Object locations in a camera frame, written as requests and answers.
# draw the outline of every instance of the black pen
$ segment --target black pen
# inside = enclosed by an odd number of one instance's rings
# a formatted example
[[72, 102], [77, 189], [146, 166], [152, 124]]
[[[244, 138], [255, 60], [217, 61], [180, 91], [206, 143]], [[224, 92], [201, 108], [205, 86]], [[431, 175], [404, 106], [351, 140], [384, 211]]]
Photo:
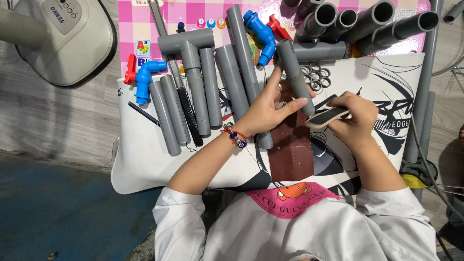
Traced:
[[153, 122], [154, 124], [158, 125], [161, 127], [160, 125], [160, 122], [153, 118], [153, 116], [151, 116], [150, 114], [148, 114], [146, 111], [142, 110], [139, 106], [135, 105], [134, 103], [132, 102], [129, 102], [129, 106], [132, 107], [132, 109], [138, 111], [140, 114], [142, 114], [143, 116], [145, 116], [147, 119], [149, 119], [151, 122]]

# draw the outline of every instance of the bracelet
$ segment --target bracelet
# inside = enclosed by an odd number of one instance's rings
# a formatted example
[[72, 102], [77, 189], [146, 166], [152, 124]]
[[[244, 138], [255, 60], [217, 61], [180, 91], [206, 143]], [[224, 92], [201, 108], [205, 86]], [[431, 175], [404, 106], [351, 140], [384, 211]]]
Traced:
[[[238, 131], [233, 131], [232, 126], [233, 126], [233, 123], [231, 122], [224, 124], [224, 129], [221, 130], [221, 132], [224, 131], [224, 132], [229, 133], [229, 137], [232, 139], [232, 143], [235, 143], [239, 148], [243, 149], [244, 147], [246, 147], [246, 140], [252, 140], [253, 137], [248, 138], [247, 136], [241, 134]], [[237, 137], [237, 134], [242, 136], [245, 140], [242, 141], [239, 137]]]

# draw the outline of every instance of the brown sandpaper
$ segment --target brown sandpaper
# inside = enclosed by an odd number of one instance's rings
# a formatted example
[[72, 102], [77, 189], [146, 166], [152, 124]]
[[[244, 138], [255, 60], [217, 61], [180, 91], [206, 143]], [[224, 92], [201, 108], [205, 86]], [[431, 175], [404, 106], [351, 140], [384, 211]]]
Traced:
[[314, 174], [308, 118], [298, 111], [271, 130], [274, 147], [267, 154], [272, 181], [300, 181]]

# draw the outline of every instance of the ring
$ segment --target ring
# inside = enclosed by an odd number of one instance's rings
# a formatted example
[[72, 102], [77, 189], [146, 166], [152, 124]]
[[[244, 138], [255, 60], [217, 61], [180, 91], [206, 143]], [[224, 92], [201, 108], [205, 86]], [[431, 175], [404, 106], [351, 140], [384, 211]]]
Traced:
[[311, 77], [311, 75], [309, 75], [309, 74], [307, 74], [307, 73], [303, 74], [303, 77], [304, 77], [304, 82], [305, 82], [306, 84], [310, 84], [310, 82], [313, 80], [313, 78]]
[[311, 72], [309, 75], [311, 76], [311, 79], [313, 79], [313, 80], [315, 80], [315, 81], [319, 81], [319, 80], [321, 80], [321, 78], [322, 78], [321, 73], [318, 72], [318, 71], [313, 71], [313, 72]]
[[313, 91], [319, 91], [322, 88], [322, 84], [320, 81], [311, 81], [309, 86]]
[[301, 73], [311, 73], [312, 71], [313, 71], [313, 69], [309, 65], [302, 65], [300, 67], [300, 72]]
[[313, 71], [321, 70], [321, 65], [318, 62], [312, 62], [309, 66], [311, 67]]
[[329, 77], [330, 76], [330, 70], [327, 69], [327, 68], [321, 68], [320, 72], [321, 72], [321, 75], [323, 77]]
[[322, 77], [320, 82], [322, 88], [327, 88], [332, 84], [332, 81], [328, 77]]

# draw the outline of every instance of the red faucet handle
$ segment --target red faucet handle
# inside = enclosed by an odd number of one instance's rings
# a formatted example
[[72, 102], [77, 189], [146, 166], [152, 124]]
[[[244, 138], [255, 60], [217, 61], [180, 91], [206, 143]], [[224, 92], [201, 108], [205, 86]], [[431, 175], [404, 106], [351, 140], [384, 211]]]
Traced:
[[290, 41], [293, 42], [293, 39], [290, 37], [287, 30], [283, 29], [282, 26], [280, 26], [280, 22], [274, 17], [274, 14], [271, 14], [269, 16], [269, 23], [267, 23], [266, 25], [272, 29], [272, 32], [277, 33], [277, 35], [279, 35], [280, 38], [282, 39], [288, 38], [290, 39]]
[[132, 82], [134, 82], [136, 74], [137, 73], [135, 72], [135, 55], [131, 54], [129, 55], [129, 61], [127, 62], [127, 72], [124, 83], [129, 85]]

